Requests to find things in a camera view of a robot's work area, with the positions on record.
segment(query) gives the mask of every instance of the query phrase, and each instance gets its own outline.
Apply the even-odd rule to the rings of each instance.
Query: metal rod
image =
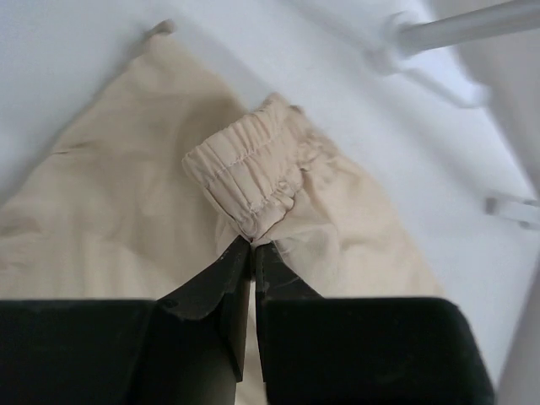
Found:
[[[412,56],[442,46],[536,28],[540,28],[540,1],[515,0],[433,23],[409,26],[400,31],[397,41],[404,56]]]

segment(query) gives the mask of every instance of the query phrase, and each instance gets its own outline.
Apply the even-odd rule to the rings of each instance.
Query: white surface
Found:
[[[351,4],[343,13],[354,15]],[[4,0],[0,192],[13,191],[142,33],[173,18],[178,40],[249,106],[281,92],[379,179],[467,314],[497,381],[540,240],[483,214],[483,199],[532,190],[485,111],[458,110],[405,78],[378,76],[354,36],[312,11],[284,0]]]

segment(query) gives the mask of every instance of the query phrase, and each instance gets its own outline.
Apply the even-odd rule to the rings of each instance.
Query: cloth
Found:
[[[158,26],[0,209],[0,297],[158,299],[238,234],[323,295],[441,294],[374,179],[299,107],[273,94],[246,114]],[[237,403],[266,403],[253,302]]]

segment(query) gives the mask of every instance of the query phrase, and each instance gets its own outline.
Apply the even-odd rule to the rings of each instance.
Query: white bracket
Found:
[[[500,195],[486,200],[486,212],[515,221],[527,230],[540,230],[540,202]]]

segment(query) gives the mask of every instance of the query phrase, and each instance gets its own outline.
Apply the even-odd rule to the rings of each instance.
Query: gathered fabric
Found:
[[[442,295],[378,183],[301,108],[271,94],[248,113],[169,33],[0,208],[0,298],[158,299],[238,235],[325,296]],[[253,302],[237,403],[266,403]]]

